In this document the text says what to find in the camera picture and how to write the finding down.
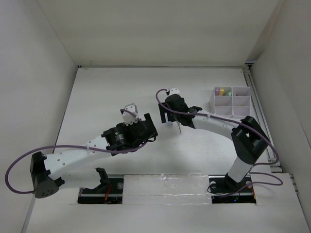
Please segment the black handled scissors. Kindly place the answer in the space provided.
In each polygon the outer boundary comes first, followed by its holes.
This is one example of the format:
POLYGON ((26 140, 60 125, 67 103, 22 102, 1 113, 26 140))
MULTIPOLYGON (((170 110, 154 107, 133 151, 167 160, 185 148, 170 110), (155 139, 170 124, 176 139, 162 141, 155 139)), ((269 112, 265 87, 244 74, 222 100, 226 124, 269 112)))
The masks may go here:
POLYGON ((178 126, 179 133, 182 134, 180 122, 177 121, 176 124, 177 124, 177 126, 178 126))

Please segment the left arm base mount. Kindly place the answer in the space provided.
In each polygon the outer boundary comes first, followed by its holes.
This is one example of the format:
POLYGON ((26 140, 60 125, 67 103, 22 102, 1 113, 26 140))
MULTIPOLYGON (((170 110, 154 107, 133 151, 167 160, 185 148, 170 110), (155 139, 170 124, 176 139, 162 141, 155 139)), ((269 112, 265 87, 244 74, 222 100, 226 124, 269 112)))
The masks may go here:
POLYGON ((78 204, 122 204, 124 175, 108 175, 104 168, 96 168, 100 183, 93 189, 80 188, 78 204))

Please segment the blue spray bottle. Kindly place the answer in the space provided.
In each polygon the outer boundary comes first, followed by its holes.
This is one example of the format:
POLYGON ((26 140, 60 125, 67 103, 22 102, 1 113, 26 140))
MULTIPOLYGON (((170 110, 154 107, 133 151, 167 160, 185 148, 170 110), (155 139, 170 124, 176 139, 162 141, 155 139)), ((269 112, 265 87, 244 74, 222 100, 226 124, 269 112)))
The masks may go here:
POLYGON ((165 113, 164 114, 165 116, 165 125, 168 127, 168 128, 171 128, 173 126, 173 123, 171 121, 169 121, 169 118, 168 118, 168 113, 165 113))

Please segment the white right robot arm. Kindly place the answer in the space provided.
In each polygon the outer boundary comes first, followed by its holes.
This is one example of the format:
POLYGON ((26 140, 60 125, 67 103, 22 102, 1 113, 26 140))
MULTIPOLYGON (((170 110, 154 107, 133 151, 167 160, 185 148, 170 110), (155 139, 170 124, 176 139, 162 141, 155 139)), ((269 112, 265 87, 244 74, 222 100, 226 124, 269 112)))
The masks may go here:
POLYGON ((271 145, 267 135, 251 116, 241 120, 216 116, 201 107, 188 107, 179 94, 167 96, 158 105, 163 113, 183 126, 216 133, 233 142, 237 158, 224 178, 225 186, 230 191, 236 191, 242 186, 248 171, 271 145))

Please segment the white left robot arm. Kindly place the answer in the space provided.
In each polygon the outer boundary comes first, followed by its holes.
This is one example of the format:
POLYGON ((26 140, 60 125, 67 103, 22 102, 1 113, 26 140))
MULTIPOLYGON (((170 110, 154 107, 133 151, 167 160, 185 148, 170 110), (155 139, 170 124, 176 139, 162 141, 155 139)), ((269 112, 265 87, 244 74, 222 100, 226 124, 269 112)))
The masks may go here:
POLYGON ((119 123, 88 141, 84 146, 71 146, 60 153, 32 155, 30 173, 37 199, 49 197, 60 189, 86 188, 95 193, 105 193, 110 187, 106 170, 93 169, 90 176, 73 170, 87 163, 110 158, 117 154, 135 152, 146 143, 155 141, 158 133, 149 113, 145 119, 126 125, 119 123))

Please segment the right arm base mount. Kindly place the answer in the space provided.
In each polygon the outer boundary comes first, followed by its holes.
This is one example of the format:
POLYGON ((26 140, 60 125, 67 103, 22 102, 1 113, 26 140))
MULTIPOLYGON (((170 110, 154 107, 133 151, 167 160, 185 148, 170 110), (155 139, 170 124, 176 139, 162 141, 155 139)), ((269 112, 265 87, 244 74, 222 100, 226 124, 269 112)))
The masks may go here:
POLYGON ((240 183, 229 181, 225 175, 213 175, 209 176, 207 192, 211 194, 212 204, 256 204, 253 187, 245 187, 251 181, 250 175, 246 175, 240 183))

